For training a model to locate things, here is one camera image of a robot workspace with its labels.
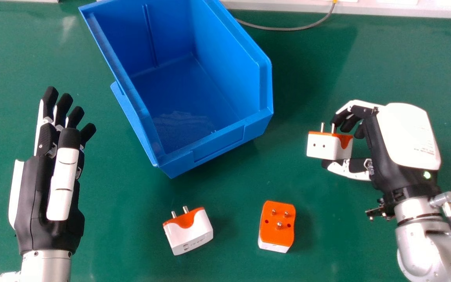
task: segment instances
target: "gray cable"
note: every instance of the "gray cable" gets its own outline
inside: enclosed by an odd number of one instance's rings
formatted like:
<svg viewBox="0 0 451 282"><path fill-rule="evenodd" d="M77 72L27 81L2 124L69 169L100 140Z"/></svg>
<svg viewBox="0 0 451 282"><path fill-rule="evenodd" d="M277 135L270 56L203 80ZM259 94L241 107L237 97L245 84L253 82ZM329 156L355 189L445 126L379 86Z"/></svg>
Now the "gray cable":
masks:
<svg viewBox="0 0 451 282"><path fill-rule="evenodd" d="M238 21L238 23L241 23L242 25L246 25L247 27L253 27L253 28L256 28L256 29L260 29L260 30L299 31L299 30L310 29L310 28L315 27L315 26L319 25L320 23L326 21L326 19L329 18L330 15L332 14L334 7L335 7L335 3L332 4L332 7L330 8L330 11L323 18L321 18L319 21L317 21L315 23L311 23L310 25L304 25L302 27L265 27L263 25L254 25L252 23L247 23L245 21L239 20L238 18L236 18L236 21Z"/></svg>

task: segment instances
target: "white wall edge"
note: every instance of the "white wall edge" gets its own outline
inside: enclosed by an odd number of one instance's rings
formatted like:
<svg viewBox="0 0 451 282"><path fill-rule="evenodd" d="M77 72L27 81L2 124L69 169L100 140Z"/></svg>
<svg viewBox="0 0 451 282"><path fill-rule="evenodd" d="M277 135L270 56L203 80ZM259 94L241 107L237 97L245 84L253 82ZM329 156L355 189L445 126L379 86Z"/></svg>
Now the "white wall edge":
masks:
<svg viewBox="0 0 451 282"><path fill-rule="evenodd" d="M260 11L302 11L327 13L331 2L322 0L221 0L228 9ZM377 16L415 16L451 18L451 7L436 5L435 0L419 0L417 5L377 3L376 0L337 2L335 14L370 14Z"/></svg>

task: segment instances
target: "white adapter body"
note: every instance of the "white adapter body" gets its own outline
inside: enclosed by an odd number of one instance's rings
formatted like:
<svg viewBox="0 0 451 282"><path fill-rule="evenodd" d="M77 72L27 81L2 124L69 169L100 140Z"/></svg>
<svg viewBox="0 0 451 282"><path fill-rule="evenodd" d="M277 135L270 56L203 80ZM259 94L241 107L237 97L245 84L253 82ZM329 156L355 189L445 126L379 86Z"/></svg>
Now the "white adapter body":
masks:
<svg viewBox="0 0 451 282"><path fill-rule="evenodd" d="M309 132L307 138L308 157L318 159L349 159L352 154L352 135L331 132Z"/></svg>
<svg viewBox="0 0 451 282"><path fill-rule="evenodd" d="M203 207L188 211L183 207L184 214L175 216L163 223L163 229L170 243L173 255L182 255L194 250L213 239L213 228Z"/></svg>

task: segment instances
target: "robotic hand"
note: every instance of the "robotic hand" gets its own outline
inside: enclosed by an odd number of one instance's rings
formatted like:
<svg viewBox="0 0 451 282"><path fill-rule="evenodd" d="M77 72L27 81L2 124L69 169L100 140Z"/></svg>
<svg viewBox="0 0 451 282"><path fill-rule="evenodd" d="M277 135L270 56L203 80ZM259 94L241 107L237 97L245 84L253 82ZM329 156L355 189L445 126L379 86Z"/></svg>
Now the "robotic hand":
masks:
<svg viewBox="0 0 451 282"><path fill-rule="evenodd" d="M349 132L359 121L354 136L366 139L371 158L324 159L322 166L383 193L366 214L396 218L397 260L408 280L451 282L451 192L437 186L441 157L428 114L404 103L353 100L336 112L332 128Z"/></svg>
<svg viewBox="0 0 451 282"><path fill-rule="evenodd" d="M83 236L85 218L78 209L79 178L86 142L95 134L88 123L76 129L81 107L67 93L48 87L41 99L34 156L16 160L8 217L15 230L22 269L3 273L0 282L69 282L70 257Z"/></svg>

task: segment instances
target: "metal bolt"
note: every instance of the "metal bolt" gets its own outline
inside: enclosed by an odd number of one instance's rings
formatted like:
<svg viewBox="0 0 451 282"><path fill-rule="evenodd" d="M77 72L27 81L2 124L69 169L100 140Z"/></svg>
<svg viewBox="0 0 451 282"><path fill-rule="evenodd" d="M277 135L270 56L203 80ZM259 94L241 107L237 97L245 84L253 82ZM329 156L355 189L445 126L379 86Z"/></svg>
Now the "metal bolt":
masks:
<svg viewBox="0 0 451 282"><path fill-rule="evenodd" d="M429 201L431 207L441 207L444 203L451 203L451 191L441 193Z"/></svg>

